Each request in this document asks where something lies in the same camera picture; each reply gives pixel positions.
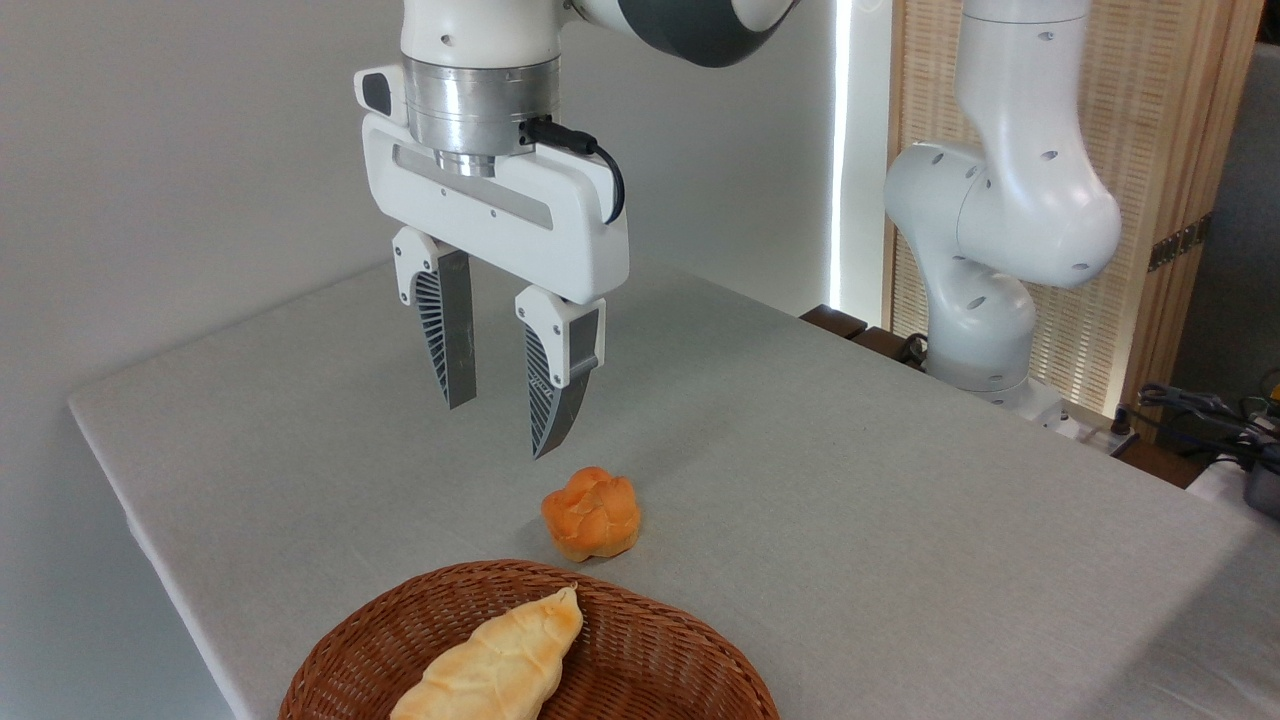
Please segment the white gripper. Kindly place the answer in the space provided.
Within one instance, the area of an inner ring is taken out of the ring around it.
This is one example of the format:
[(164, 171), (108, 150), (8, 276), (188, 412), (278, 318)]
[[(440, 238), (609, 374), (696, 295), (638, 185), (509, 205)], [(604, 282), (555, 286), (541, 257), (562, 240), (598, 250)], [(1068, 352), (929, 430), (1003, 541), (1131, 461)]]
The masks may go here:
[(590, 373), (604, 361), (600, 297), (628, 277), (611, 169), (543, 143), (495, 158), (489, 177), (461, 176), (453, 158), (411, 135), (399, 67), (361, 70), (353, 87), (370, 192), (406, 225), (392, 240), (399, 299), (417, 313), (449, 407), (477, 393), (470, 255), (535, 284), (515, 307), (525, 325), (532, 456), (545, 456), (573, 428)]

